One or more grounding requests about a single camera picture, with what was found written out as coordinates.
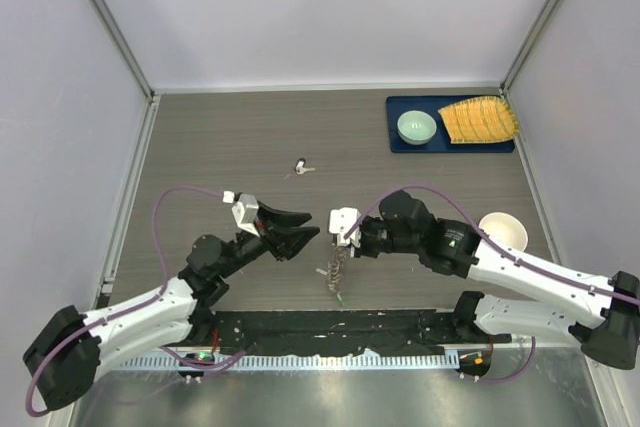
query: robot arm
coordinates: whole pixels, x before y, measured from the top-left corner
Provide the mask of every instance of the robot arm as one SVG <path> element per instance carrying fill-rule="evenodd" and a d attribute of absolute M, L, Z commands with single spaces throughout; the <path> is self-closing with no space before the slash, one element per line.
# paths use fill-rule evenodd
<path fill-rule="evenodd" d="M 436 273 L 500 285 L 538 301 L 465 292 L 456 307 L 461 328 L 580 344 L 582 352 L 598 362 L 634 368 L 640 336 L 638 308 L 601 292 L 640 298 L 638 278 L 625 272 L 612 279 L 578 272 L 499 244 L 516 258 L 511 262 L 466 223 L 436 219 L 423 202 L 404 191 L 385 198 L 379 211 L 380 217 L 366 217 L 345 237 L 360 214 L 351 208 L 333 210 L 329 232 L 334 242 L 350 247 L 352 257 L 416 254 L 421 264 Z M 526 269 L 520 261 L 550 275 Z M 587 284 L 590 290 L 568 285 L 571 281 Z"/>
<path fill-rule="evenodd" d="M 136 355 L 167 344 L 201 343 L 214 328 L 211 306 L 229 290 L 225 278 L 266 252 L 276 260 L 289 260 L 320 231 L 302 226 L 311 220 L 310 214 L 275 210 L 251 195 L 225 192 L 225 202 L 233 204 L 241 229 L 236 238 L 231 242 L 214 235 L 198 238 L 187 266 L 169 279 L 155 302 L 132 309 L 157 296 L 160 289 L 84 313 L 68 306 L 52 317 L 23 356 L 32 375 L 70 335 L 100 319 L 133 310 L 90 329 L 45 367 L 37 387 L 50 410 L 79 399 L 109 370 Z"/>

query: metal corner post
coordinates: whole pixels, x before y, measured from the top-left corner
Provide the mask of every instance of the metal corner post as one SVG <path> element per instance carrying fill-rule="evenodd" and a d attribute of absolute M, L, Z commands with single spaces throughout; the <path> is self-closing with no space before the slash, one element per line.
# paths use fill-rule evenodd
<path fill-rule="evenodd" d="M 507 72 L 507 75 L 504 81 L 502 82 L 502 89 L 505 92 L 508 92 L 511 86 L 513 85 L 514 80 L 520 73 L 520 70 L 524 66 L 527 59 L 529 58 L 529 55 L 531 55 L 531 52 L 533 51 L 536 43 L 540 39 L 540 36 L 544 32 L 545 27 L 549 24 L 551 18 L 553 17 L 553 14 L 556 12 L 561 2 L 562 0 L 546 0 L 545 1 L 542 7 L 542 10 L 540 10 L 538 17 L 536 18 L 536 20 L 533 22 L 533 25 L 529 29 L 529 32 L 527 33 L 527 36 L 525 37 L 524 42 L 520 47 L 520 51 L 518 52 L 518 55 L 516 55 L 516 58 L 511 64 L 511 67 L 509 68 L 509 71 Z"/>
<path fill-rule="evenodd" d="M 102 22 L 105 29 L 109 33 L 109 36 L 113 40 L 116 48 L 118 49 L 125 63 L 129 67 L 129 70 L 131 70 L 131 73 L 133 74 L 133 77 L 136 79 L 136 82 L 138 83 L 140 89 L 142 90 L 142 93 L 144 94 L 145 98 L 147 99 L 148 102 L 151 102 L 153 100 L 153 95 L 154 95 L 153 89 L 149 85 L 149 81 L 145 77 L 142 69 L 140 68 L 140 64 L 138 64 L 138 61 L 133 55 L 133 52 L 131 51 L 129 44 L 124 38 L 124 35 L 120 30 L 120 27 L 118 27 L 118 24 L 115 18 L 113 17 L 113 14 L 111 13 L 111 11 L 109 10 L 109 7 L 107 6 L 107 3 L 105 2 L 105 0 L 89 0 L 89 2 L 91 2 L 91 4 L 93 5 L 93 8 L 96 14 L 98 15 L 98 17 L 100 18 L 100 21 Z"/>

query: cable connector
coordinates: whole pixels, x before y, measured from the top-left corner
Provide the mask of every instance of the cable connector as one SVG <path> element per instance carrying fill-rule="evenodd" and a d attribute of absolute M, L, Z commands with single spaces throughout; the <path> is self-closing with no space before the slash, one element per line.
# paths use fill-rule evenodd
<path fill-rule="evenodd" d="M 236 201 L 236 194 L 231 192 L 230 190 L 225 190 L 222 193 L 222 201 L 225 204 L 233 204 Z"/>

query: small white object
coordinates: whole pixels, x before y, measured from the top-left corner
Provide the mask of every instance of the small white object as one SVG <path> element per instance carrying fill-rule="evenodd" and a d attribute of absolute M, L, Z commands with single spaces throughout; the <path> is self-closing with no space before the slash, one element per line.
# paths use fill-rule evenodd
<path fill-rule="evenodd" d="M 295 166 L 295 167 L 294 167 L 294 169 L 293 169 L 293 170 L 295 170 L 295 171 L 296 171 L 296 174 L 298 174 L 298 175 L 302 175 L 302 174 L 304 174 L 305 172 L 313 172 L 314 170 L 316 170 L 316 169 L 314 169 L 313 167 L 305 167 L 305 164 L 306 164 L 306 163 L 307 163 L 307 161 L 306 161 L 306 160 L 304 160 L 304 159 L 298 159 L 298 162 L 296 163 L 296 166 Z"/>
<path fill-rule="evenodd" d="M 429 114 L 419 110 L 405 112 L 398 119 L 398 134 L 407 144 L 426 144 L 436 135 L 436 121 Z"/>
<path fill-rule="evenodd" d="M 231 192 L 230 190 L 225 190 L 222 193 L 222 201 L 225 204 L 233 204 L 236 200 L 236 194 Z"/>
<path fill-rule="evenodd" d="M 233 218 L 236 220 L 236 225 L 250 234 L 260 237 L 258 229 L 254 225 L 254 221 L 258 216 L 258 201 L 253 195 L 240 194 L 238 201 L 231 207 Z"/>
<path fill-rule="evenodd" d="M 314 170 L 316 170 L 313 167 L 309 167 L 308 169 L 306 167 L 300 167 L 299 169 L 296 168 L 296 173 L 299 175 L 304 174 L 305 172 L 313 172 Z"/>
<path fill-rule="evenodd" d="M 360 229 L 355 229 L 348 238 L 344 234 L 356 223 L 360 217 L 358 209 L 343 207 L 333 209 L 329 214 L 329 233 L 336 236 L 336 245 L 340 247 L 354 246 L 360 247 Z"/>
<path fill-rule="evenodd" d="M 514 216 L 504 212 L 492 212 L 480 221 L 480 228 L 493 240 L 507 244 L 516 250 L 524 250 L 529 236 L 524 225 Z"/>

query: white bracket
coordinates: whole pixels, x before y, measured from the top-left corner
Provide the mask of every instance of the white bracket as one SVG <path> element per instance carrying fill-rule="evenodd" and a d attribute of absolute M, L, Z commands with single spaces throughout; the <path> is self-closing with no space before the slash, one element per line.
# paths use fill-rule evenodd
<path fill-rule="evenodd" d="M 512 249 L 506 244 L 496 243 L 508 250 L 516 259 L 524 260 L 566 279 L 613 291 L 608 277 L 567 269 Z M 475 257 L 478 258 L 478 264 L 471 266 L 468 278 L 506 287 L 543 304 L 561 309 L 574 322 L 580 322 L 585 327 L 594 329 L 602 324 L 604 322 L 604 317 L 601 315 L 602 309 L 611 307 L 611 297 L 564 284 L 517 265 L 503 258 L 485 241 L 480 242 Z"/>
<path fill-rule="evenodd" d="M 360 217 L 358 209 L 351 207 L 343 207 L 342 209 L 333 209 L 331 211 L 329 214 L 329 233 L 335 236 L 336 245 L 340 247 L 360 247 L 360 228 L 355 229 L 349 237 L 345 238 L 344 236 L 356 223 L 358 217 Z"/>
<path fill-rule="evenodd" d="M 238 201 L 231 207 L 231 212 L 238 228 L 260 237 L 254 223 L 259 209 L 260 205 L 258 205 L 258 201 L 253 195 L 240 194 Z"/>
<path fill-rule="evenodd" d="M 158 292 L 159 289 L 155 289 L 114 306 L 85 312 L 83 322 L 88 325 L 122 312 L 152 298 Z M 93 337 L 100 337 L 98 346 L 101 365 L 94 380 L 131 357 L 159 345 L 184 340 L 191 331 L 192 326 L 187 319 L 196 304 L 197 300 L 193 298 L 193 290 L 189 284 L 173 277 L 169 279 L 162 297 L 151 305 L 91 329 L 89 333 Z"/>
<path fill-rule="evenodd" d="M 532 300 L 500 299 L 485 295 L 475 310 L 475 324 L 491 335 L 530 335 L 538 340 L 572 347 L 580 343 L 569 333 L 575 319 L 563 310 Z"/>

